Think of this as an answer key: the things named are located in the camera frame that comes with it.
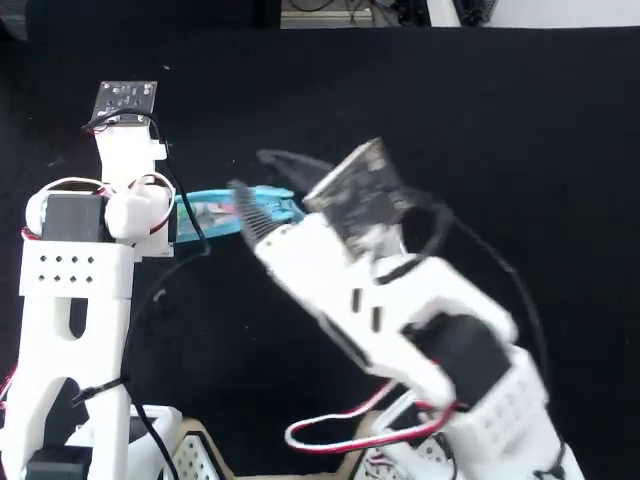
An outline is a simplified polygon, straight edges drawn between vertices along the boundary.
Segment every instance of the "perforated white plate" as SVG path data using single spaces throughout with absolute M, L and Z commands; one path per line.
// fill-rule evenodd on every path
M 180 480 L 221 480 L 214 459 L 209 456 L 199 435 L 187 435 L 173 456 Z M 165 467 L 164 480 L 173 480 Z

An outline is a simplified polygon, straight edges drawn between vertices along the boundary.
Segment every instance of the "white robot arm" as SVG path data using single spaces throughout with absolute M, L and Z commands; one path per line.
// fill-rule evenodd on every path
M 374 433 L 393 430 L 416 400 L 455 406 L 441 431 L 459 478 L 583 478 L 551 424 L 530 355 L 514 345 L 509 313 L 443 259 L 402 253 L 395 222 L 410 204 L 379 140 L 311 191 L 314 213 L 295 225 L 270 221 L 246 187 L 233 186 L 244 236 L 274 281 L 366 372 L 410 389 Z M 378 258 L 380 244 L 392 253 Z M 413 478 L 451 476 L 442 465 L 433 476 L 438 468 L 406 443 L 381 449 Z
M 134 264 L 173 254 L 168 221 L 175 189 L 156 172 L 155 162 L 166 158 L 166 150 L 150 137 L 150 119 L 110 116 L 128 105 L 150 114 L 155 90 L 155 82 L 103 82 L 94 111 L 100 122 L 91 129 L 102 180 L 61 179 L 27 205 L 20 353 L 2 430 L 7 480 L 52 478 L 60 471 L 68 471 L 68 478 L 154 480 L 164 466 L 150 435 L 130 443 L 130 420 L 139 412 L 130 407 L 120 379 Z M 161 184 L 154 185 L 156 180 Z M 89 188 L 53 190 L 74 183 Z M 75 338 L 69 317 L 78 298 L 87 301 L 86 328 Z M 66 446 L 43 448 L 45 421 L 66 378 L 99 394 L 86 396 L 89 422 Z M 180 412 L 147 406 L 144 414 L 155 419 L 158 435 L 175 450 Z

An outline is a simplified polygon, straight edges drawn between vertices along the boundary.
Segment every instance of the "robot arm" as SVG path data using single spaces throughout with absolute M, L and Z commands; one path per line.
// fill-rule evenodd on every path
M 269 220 L 236 182 L 247 243 L 366 372 L 410 389 L 413 400 L 392 406 L 397 415 L 383 415 L 374 433 L 395 430 L 396 417 L 415 399 L 440 410 L 455 403 L 464 409 L 442 432 L 460 478 L 536 478 L 535 472 L 544 478 L 561 464 L 558 478 L 582 479 L 549 420 L 530 355 L 513 344 L 517 329 L 508 312 L 441 258 L 406 254 L 397 245 L 377 258 L 379 244 L 401 242 L 397 213 L 407 207 L 387 159 L 379 140 L 358 148 L 314 187 L 305 199 L 314 212 L 294 225 Z M 416 478 L 439 478 L 425 474 L 406 444 L 382 450 Z

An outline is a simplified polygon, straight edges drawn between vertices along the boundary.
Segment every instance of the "red and white wire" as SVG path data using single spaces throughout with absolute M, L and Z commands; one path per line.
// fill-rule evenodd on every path
M 176 204 L 176 188 L 173 186 L 173 184 L 169 181 L 167 177 L 165 177 L 164 175 L 158 172 L 151 172 L 151 173 L 142 175 L 141 177 L 138 177 L 136 180 L 134 180 L 129 184 L 129 188 L 133 189 L 136 186 L 141 185 L 139 182 L 146 177 L 154 177 L 160 180 L 171 192 L 171 200 L 169 201 L 169 207 L 167 208 L 167 213 L 164 214 L 164 216 L 162 217 L 162 220 L 155 227 L 153 227 L 149 232 L 151 235 L 153 235 L 162 227 L 164 227 L 166 223 L 169 221 L 169 217 L 171 217 L 171 212 L 173 212 L 173 207 Z
M 5 406 L 4 399 L 6 398 L 7 393 L 9 393 L 9 389 L 11 388 L 11 384 L 13 383 L 13 377 L 16 373 L 16 368 L 18 368 L 17 365 L 13 367 L 11 372 L 9 372 L 9 374 L 5 377 L 4 383 L 0 387 L 0 405 L 2 405 L 0 407 L 0 410 L 2 410 Z
M 391 443 L 399 443 L 404 442 L 413 438 L 419 437 L 428 437 L 438 430 L 440 430 L 449 420 L 453 412 L 455 411 L 456 405 L 451 404 L 449 407 L 445 408 L 438 417 L 432 420 L 429 423 L 425 423 L 422 425 L 416 425 L 415 427 L 405 428 L 402 430 L 398 430 L 395 432 L 384 433 L 380 435 L 374 435 L 368 438 L 362 438 L 357 440 L 349 440 L 345 442 L 338 443 L 330 443 L 330 444 L 307 444 L 296 440 L 293 434 L 303 428 L 306 428 L 310 425 L 314 425 L 316 423 L 321 423 L 327 420 L 346 420 L 350 418 L 357 417 L 362 415 L 369 410 L 371 410 L 380 400 L 382 400 L 386 395 L 393 390 L 396 386 L 396 382 L 389 382 L 384 385 L 378 392 L 376 392 L 369 400 L 362 403 L 360 406 L 354 408 L 345 413 L 331 413 L 328 415 L 321 415 L 319 417 L 310 418 L 307 420 L 300 420 L 292 425 L 290 425 L 284 433 L 285 442 L 290 447 L 308 453 L 346 453 L 352 450 L 362 450 L 365 448 L 373 448 L 380 447 L 383 445 L 388 445 Z M 426 408 L 426 405 L 423 402 L 418 403 L 421 408 Z
M 64 185 L 66 183 L 80 183 L 80 184 L 95 185 L 95 186 L 99 187 L 97 193 L 100 194 L 100 195 L 111 196 L 111 195 L 113 195 L 115 193 L 115 190 L 113 189 L 113 187 L 111 185 L 108 185 L 108 184 L 106 184 L 104 182 L 101 182 L 100 180 L 96 180 L 94 178 L 64 177 L 64 178 L 59 178 L 58 180 L 54 180 L 53 182 L 47 183 L 44 187 L 42 187 L 38 191 L 38 193 L 36 193 L 36 195 L 48 192 L 52 188 L 59 187 L 60 185 Z M 20 230 L 20 236 L 22 237 L 23 240 L 39 240 L 40 239 L 40 237 L 38 237 L 38 235 L 33 233 L 27 227 L 23 227 Z
M 88 184 L 88 185 L 96 185 L 97 187 L 100 187 L 101 189 L 104 189 L 105 192 L 107 192 L 108 194 L 113 194 L 115 193 L 113 190 L 113 187 L 111 185 L 108 185 L 104 182 L 101 182 L 100 180 L 96 180 L 95 178 L 85 178 L 85 177 L 64 177 L 64 178 L 59 178 L 58 180 L 54 180 L 51 183 L 47 183 L 44 187 L 42 187 L 38 193 L 43 193 L 46 191 L 51 190 L 52 188 L 55 187 L 59 187 L 60 185 L 64 185 L 65 183 L 84 183 L 84 184 Z

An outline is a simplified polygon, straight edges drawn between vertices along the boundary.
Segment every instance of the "white bracket with holes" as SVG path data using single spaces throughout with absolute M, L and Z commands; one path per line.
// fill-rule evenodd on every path
M 66 378 L 81 389 L 120 377 L 129 328 L 133 248 L 108 243 L 26 241 L 20 356 L 9 391 L 2 461 L 20 480 L 42 448 L 45 421 Z M 72 298 L 87 298 L 86 328 L 69 330 Z M 93 425 L 89 480 L 122 480 L 127 465 L 129 397 L 123 386 L 85 402 Z
M 221 480 L 216 462 L 209 455 L 199 435 L 188 434 L 173 456 L 180 480 Z M 173 480 L 169 469 L 164 469 L 163 480 Z
M 115 243 L 24 243 L 20 295 L 131 298 L 133 249 Z
M 545 413 L 547 392 L 531 356 L 510 349 L 511 368 L 470 412 L 447 428 L 457 454 L 470 462 L 499 458 L 534 419 Z
M 505 348 L 509 371 L 471 411 L 456 413 L 442 431 L 459 467 L 457 480 L 534 480 L 533 472 L 548 469 L 560 451 L 560 439 L 546 411 L 547 392 L 531 356 L 520 347 Z M 411 391 L 398 398 L 374 422 L 373 433 L 383 433 L 415 399 Z M 373 475 L 361 468 L 365 477 L 451 479 L 452 465 L 434 439 L 416 449 L 398 443 L 380 447 L 380 451 L 394 468 L 380 468 Z M 566 480 L 584 479 L 568 445 L 562 465 Z

